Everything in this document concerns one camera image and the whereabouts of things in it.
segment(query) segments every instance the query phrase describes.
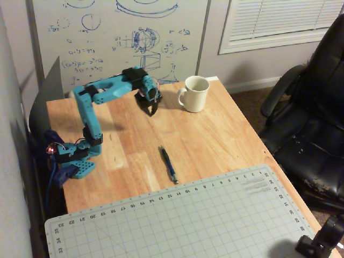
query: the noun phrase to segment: gray cutting mat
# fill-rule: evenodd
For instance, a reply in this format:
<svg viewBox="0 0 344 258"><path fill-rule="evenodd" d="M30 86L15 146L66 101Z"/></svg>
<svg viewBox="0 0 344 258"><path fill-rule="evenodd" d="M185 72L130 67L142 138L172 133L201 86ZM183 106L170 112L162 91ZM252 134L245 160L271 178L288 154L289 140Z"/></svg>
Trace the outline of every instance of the gray cutting mat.
<svg viewBox="0 0 344 258"><path fill-rule="evenodd" d="M303 257L296 242L314 238L267 165L52 218L45 229L50 257Z"/></svg>

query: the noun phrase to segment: blue robotic arm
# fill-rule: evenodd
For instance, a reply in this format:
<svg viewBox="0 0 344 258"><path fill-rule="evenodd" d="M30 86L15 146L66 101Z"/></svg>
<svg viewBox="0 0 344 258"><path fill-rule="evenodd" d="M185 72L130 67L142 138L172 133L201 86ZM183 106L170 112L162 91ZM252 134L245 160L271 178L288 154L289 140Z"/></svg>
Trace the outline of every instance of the blue robotic arm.
<svg viewBox="0 0 344 258"><path fill-rule="evenodd" d="M73 89L85 126L84 139L75 144L63 142L55 146L56 161L61 165L53 179L55 184L62 186L70 177L83 178L95 168L93 162L86 160L102 152L103 135L92 103L100 105L133 90L139 90L135 96L138 101L152 106L153 115L162 96L154 80L140 67L125 69L120 75Z"/></svg>

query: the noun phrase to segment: wooden desk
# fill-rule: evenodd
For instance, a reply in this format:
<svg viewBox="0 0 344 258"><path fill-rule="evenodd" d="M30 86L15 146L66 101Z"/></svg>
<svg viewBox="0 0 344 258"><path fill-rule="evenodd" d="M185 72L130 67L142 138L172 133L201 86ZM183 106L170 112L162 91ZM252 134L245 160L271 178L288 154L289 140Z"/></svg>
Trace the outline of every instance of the wooden desk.
<svg viewBox="0 0 344 258"><path fill-rule="evenodd" d="M134 92L94 105L103 130L103 152L96 169L64 186L68 212L173 186L158 146L167 150L181 184L266 163L303 212L311 227L320 225L243 116L220 81L211 82L205 109L186 112L177 101L183 83L163 85L153 117L137 106ZM66 142L82 137L74 99L48 102L52 129ZM341 257L335 250L333 257Z"/></svg>

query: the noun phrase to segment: blue cable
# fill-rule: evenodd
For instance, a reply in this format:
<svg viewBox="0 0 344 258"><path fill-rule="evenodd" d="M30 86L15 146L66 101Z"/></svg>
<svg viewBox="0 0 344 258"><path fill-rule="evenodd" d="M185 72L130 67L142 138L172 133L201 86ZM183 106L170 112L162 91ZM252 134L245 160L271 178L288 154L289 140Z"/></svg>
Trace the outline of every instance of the blue cable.
<svg viewBox="0 0 344 258"><path fill-rule="evenodd" d="M56 161L55 161L54 155L52 155L52 160L54 161L54 164L53 164L52 174L51 174L50 179L49 179L49 183L48 183L48 187L47 187L47 193L46 193L46 197L45 197L45 211L46 212L48 210L48 203L49 203L49 189L50 189L50 186L52 184L53 176L54 176L55 171L56 171Z"/></svg>

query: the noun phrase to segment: whiteboard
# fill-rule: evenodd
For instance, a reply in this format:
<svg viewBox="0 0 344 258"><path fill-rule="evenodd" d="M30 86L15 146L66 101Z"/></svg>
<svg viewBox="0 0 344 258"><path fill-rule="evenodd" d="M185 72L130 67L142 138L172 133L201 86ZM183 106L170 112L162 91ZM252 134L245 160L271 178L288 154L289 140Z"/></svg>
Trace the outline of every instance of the whiteboard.
<svg viewBox="0 0 344 258"><path fill-rule="evenodd" d="M161 84L194 75L207 0L33 0L45 76L63 90L141 66Z"/></svg>

